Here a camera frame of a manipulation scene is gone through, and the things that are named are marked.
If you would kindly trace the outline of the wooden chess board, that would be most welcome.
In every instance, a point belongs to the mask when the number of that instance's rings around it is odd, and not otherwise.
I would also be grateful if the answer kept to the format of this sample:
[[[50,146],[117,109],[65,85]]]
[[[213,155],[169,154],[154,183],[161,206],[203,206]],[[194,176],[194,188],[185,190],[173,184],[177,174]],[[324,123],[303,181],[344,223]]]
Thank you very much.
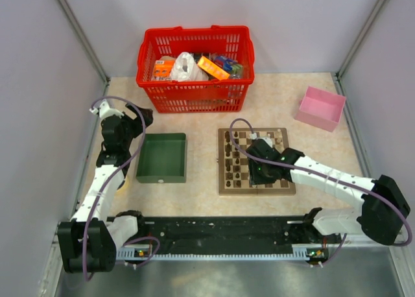
[[[230,139],[225,138],[227,128],[218,129],[218,187],[222,196],[290,196],[296,194],[296,186],[286,180],[273,184],[252,185],[248,169],[248,158],[240,153]],[[251,145],[249,128],[234,128],[230,132],[242,149]]]

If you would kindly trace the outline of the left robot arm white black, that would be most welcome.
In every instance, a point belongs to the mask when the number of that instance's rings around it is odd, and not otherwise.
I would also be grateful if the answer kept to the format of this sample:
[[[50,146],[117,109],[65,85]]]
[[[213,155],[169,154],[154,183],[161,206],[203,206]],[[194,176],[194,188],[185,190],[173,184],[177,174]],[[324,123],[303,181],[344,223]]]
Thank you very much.
[[[108,215],[117,190],[124,184],[134,154],[132,141],[144,136],[153,122],[153,111],[133,104],[126,107],[135,114],[131,118],[108,101],[92,107],[91,113],[101,120],[103,141],[96,161],[93,182],[69,221],[62,221],[57,230],[64,270],[67,273],[92,274],[109,272],[116,255],[130,239],[140,243],[147,227],[139,222],[140,212],[125,211],[108,222]]]

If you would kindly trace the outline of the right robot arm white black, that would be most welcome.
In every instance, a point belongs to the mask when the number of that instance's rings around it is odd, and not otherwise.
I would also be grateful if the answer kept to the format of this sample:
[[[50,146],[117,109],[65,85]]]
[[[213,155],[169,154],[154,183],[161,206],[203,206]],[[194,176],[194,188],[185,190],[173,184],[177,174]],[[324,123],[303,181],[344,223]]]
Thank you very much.
[[[365,235],[386,246],[398,246],[402,228],[408,228],[410,213],[403,194],[393,178],[355,176],[328,167],[293,148],[279,152],[270,138],[250,136],[246,149],[250,181],[272,184],[286,180],[308,185],[347,203],[344,209],[315,208],[304,218],[303,236],[318,242],[334,233]]]

